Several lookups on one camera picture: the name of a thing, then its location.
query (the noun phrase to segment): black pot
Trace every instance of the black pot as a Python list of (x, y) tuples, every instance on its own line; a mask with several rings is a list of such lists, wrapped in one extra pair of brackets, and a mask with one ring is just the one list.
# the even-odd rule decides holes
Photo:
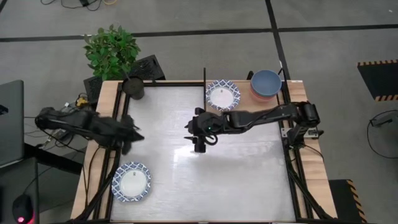
[(144, 81), (139, 77), (126, 78), (122, 82), (122, 90), (135, 100), (144, 96)]

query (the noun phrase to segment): laptop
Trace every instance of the laptop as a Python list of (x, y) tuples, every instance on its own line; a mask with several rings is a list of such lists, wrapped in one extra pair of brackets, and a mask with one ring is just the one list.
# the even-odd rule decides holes
[(24, 82), (0, 85), (0, 168), (24, 158)]

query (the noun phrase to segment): stacked bowls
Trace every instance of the stacked bowls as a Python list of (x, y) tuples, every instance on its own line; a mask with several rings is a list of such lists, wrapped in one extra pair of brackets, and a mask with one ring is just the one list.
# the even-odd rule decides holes
[(278, 94), (282, 87), (282, 81), (275, 72), (271, 70), (261, 70), (253, 75), (250, 86), (251, 96), (254, 100), (267, 102)]

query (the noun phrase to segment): pink bowl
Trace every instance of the pink bowl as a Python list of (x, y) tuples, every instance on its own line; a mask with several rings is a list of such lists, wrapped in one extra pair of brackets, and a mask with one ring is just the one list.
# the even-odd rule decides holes
[(260, 96), (253, 90), (253, 87), (251, 85), (250, 85), (250, 96), (253, 100), (260, 103), (267, 103), (275, 97), (275, 96), (270, 96), (270, 97)]

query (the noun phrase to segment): blue bowl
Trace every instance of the blue bowl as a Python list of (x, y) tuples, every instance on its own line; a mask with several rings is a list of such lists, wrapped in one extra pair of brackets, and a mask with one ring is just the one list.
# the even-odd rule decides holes
[(251, 78), (251, 88), (259, 96), (275, 96), (282, 87), (282, 81), (278, 74), (271, 70), (261, 70), (256, 72)]

